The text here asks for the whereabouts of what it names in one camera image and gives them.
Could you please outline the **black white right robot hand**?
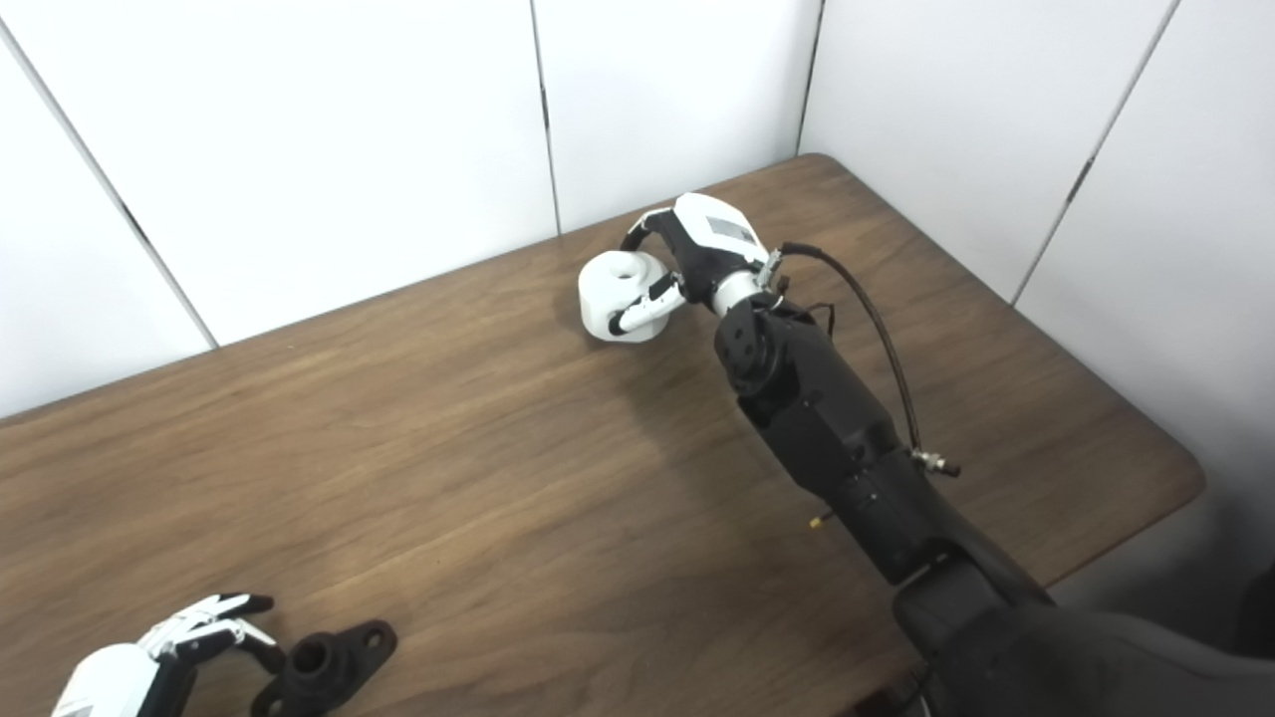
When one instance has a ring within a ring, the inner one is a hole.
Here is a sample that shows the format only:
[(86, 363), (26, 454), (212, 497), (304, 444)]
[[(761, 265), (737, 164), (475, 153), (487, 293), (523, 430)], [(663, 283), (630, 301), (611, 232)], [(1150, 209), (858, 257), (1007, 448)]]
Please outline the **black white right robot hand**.
[(620, 344), (654, 339), (669, 314), (687, 305), (723, 316), (768, 292), (782, 260), (740, 209), (701, 191), (646, 211), (607, 256), (627, 264), (618, 281), (638, 279), (638, 288), (623, 290), (618, 305), (606, 309), (592, 329), (598, 339)]

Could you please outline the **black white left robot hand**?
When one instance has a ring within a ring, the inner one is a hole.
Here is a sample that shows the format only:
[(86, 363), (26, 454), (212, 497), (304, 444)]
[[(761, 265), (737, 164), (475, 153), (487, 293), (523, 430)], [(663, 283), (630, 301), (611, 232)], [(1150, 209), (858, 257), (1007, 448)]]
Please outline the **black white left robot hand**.
[(96, 649), (76, 663), (52, 716), (181, 716), (201, 663), (241, 649), (270, 675), (286, 653), (249, 620), (274, 607), (265, 595), (224, 592), (156, 623), (136, 640)]

